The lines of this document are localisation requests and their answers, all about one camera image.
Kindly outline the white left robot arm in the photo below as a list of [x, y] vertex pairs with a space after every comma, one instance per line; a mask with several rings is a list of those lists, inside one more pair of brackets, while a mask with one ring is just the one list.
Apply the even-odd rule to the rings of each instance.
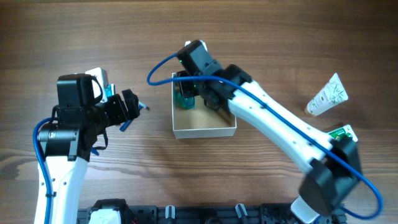
[[106, 96], [98, 79], [77, 73], [57, 80], [58, 104], [32, 133], [38, 160], [35, 223], [75, 223], [81, 186], [98, 136], [140, 115], [130, 90]]

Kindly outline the green soap box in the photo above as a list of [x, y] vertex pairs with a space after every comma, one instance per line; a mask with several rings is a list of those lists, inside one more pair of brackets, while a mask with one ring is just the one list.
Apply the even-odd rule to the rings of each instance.
[[328, 132], [328, 134], [336, 140], [341, 139], [344, 136], [348, 136], [349, 138], [351, 138], [354, 142], [358, 142], [358, 137], [356, 136], [356, 134], [354, 133], [352, 127], [350, 124], [346, 124], [340, 128], [336, 128], [330, 132]]

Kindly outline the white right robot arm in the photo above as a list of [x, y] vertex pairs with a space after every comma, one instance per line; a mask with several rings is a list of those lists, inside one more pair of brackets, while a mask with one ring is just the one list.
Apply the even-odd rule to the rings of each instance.
[[320, 131], [273, 100], [237, 65], [223, 68], [204, 42], [187, 41], [177, 52], [184, 67], [176, 74], [183, 97], [251, 124], [276, 144], [304, 174], [290, 209], [302, 222], [329, 216], [359, 184], [358, 138], [348, 126]]

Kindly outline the white lotion tube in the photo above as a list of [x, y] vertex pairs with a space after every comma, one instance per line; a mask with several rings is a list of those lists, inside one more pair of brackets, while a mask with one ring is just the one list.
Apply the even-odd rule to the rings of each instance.
[[306, 108], [306, 114], [318, 116], [330, 108], [348, 100], [348, 95], [338, 76], [335, 73], [327, 84], [312, 98]]

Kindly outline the blue mouthwash bottle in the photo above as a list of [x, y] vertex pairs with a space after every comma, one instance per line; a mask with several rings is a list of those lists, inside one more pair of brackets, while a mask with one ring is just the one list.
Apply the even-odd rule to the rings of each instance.
[[179, 90], [174, 91], [174, 100], [176, 106], [180, 109], [190, 110], [194, 109], [195, 107], [195, 98], [194, 97], [185, 98], [182, 96]]

